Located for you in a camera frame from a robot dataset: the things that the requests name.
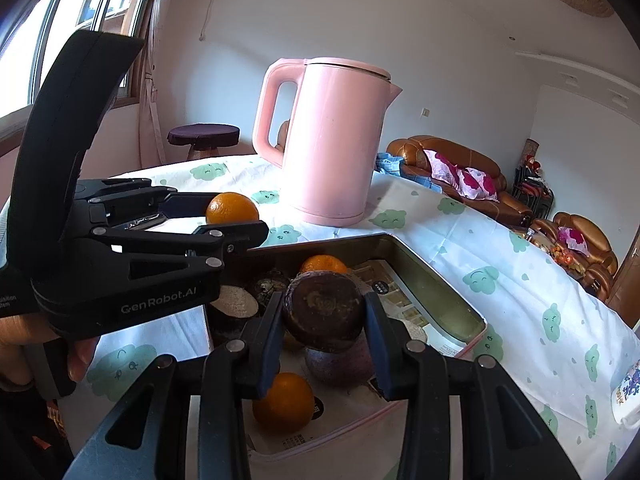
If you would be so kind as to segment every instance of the orange fruit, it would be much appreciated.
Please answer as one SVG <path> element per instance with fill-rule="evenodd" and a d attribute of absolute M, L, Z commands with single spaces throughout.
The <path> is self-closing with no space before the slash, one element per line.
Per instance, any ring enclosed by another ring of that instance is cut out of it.
<path fill-rule="evenodd" d="M 255 420 L 268 433 L 295 433 L 314 415 L 314 393 L 302 377 L 291 372 L 276 375 L 267 396 L 252 404 Z"/>
<path fill-rule="evenodd" d="M 316 256 L 307 258 L 302 267 L 300 267 L 300 274 L 311 272 L 312 270 L 332 270 L 340 274 L 349 272 L 349 268 L 342 261 L 328 254 L 316 254 Z"/>
<path fill-rule="evenodd" d="M 207 206 L 207 224 L 255 222 L 260 219 L 252 200 L 233 192 L 220 193 Z"/>

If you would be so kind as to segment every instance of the pink floral pillow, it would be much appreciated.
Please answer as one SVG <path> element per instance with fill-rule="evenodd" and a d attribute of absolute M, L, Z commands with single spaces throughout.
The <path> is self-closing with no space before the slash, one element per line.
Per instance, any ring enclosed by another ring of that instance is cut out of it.
<path fill-rule="evenodd" d="M 494 181 L 484 171 L 475 168 L 459 168 L 451 164 L 445 156 L 433 150 L 424 150 L 431 165 L 431 176 L 451 187 L 460 195 L 471 200 L 494 200 L 498 202 Z"/>
<path fill-rule="evenodd" d="M 571 229 L 570 227 L 558 228 L 558 239 L 563 241 L 567 247 L 573 251 L 589 256 L 589 249 L 587 248 L 587 241 L 578 229 Z"/>

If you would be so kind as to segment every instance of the kettle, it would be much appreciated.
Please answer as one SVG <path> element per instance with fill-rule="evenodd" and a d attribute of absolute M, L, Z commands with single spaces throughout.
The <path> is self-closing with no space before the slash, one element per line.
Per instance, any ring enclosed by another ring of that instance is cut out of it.
<path fill-rule="evenodd" d="M 284 153 L 269 143 L 280 86 L 298 88 Z M 280 59 L 262 83 L 254 149 L 282 168 L 280 197 L 306 222 L 344 227 L 364 216 L 387 107 L 402 89 L 385 70 L 349 59 Z"/>

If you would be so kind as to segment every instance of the curtain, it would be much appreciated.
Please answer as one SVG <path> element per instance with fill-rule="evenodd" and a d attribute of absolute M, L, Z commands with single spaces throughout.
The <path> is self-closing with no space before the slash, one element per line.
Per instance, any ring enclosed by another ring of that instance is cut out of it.
<path fill-rule="evenodd" d="M 152 168 L 166 163 L 162 132 L 158 120 L 156 100 L 158 89 L 154 83 L 156 59 L 162 40 L 162 29 L 171 0 L 154 0 L 146 36 L 143 57 L 143 80 L 140 84 L 140 116 L 138 118 L 138 141 L 140 144 L 140 166 Z"/>

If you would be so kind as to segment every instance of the round stool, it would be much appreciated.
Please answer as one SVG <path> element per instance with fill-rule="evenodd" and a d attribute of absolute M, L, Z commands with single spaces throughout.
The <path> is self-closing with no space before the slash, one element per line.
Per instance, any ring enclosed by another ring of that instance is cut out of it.
<path fill-rule="evenodd" d="M 220 156 L 218 148 L 235 146 L 240 128 L 229 124 L 187 124 L 169 131 L 167 140 L 174 146 L 191 145 L 187 160 Z"/>

